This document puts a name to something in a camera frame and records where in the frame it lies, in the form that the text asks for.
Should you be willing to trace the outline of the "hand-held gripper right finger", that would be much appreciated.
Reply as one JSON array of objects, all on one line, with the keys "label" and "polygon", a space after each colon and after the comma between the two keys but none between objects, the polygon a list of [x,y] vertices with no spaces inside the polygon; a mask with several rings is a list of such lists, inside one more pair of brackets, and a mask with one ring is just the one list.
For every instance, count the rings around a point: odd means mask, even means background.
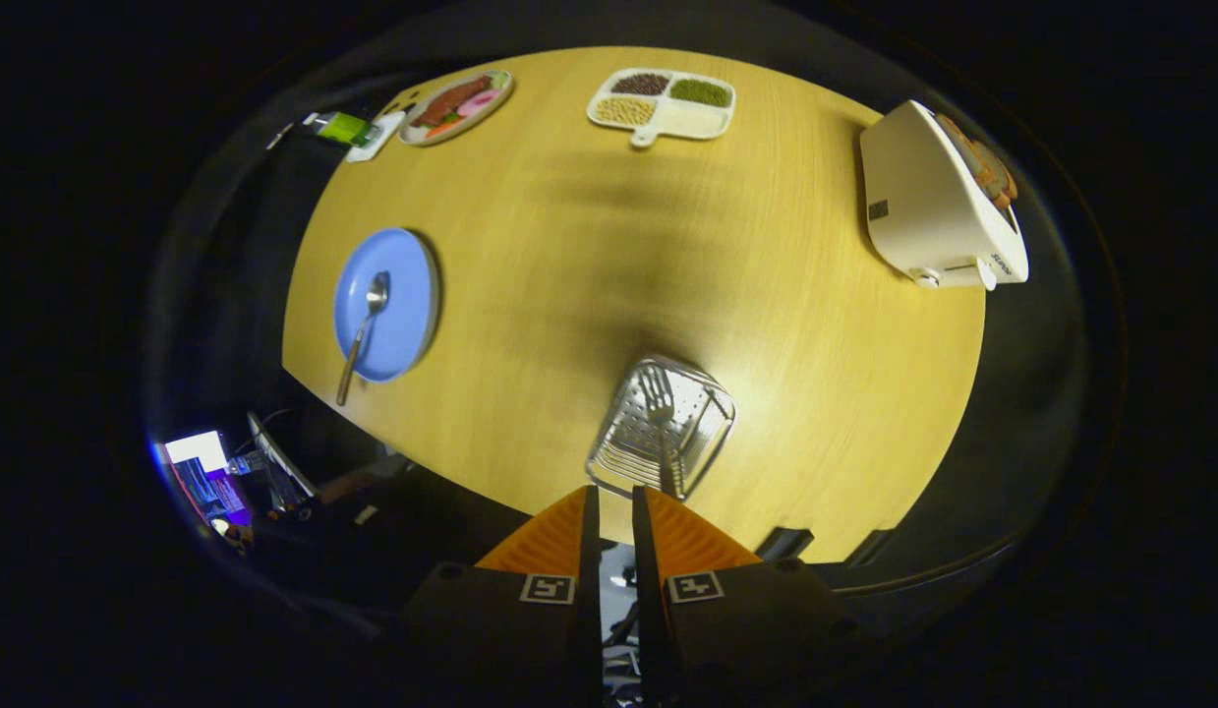
[{"label": "hand-held gripper right finger", "polygon": [[635,487],[639,667],[654,707],[793,707],[855,669],[855,621],[803,561],[762,561]]}]

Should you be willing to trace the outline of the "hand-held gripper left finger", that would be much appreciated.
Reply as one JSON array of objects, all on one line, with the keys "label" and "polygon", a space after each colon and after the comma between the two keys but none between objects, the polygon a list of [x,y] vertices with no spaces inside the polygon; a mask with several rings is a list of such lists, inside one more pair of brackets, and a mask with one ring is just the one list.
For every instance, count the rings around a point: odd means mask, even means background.
[{"label": "hand-held gripper left finger", "polygon": [[403,706],[599,706],[599,522],[580,487],[473,564],[438,564],[402,611]]}]

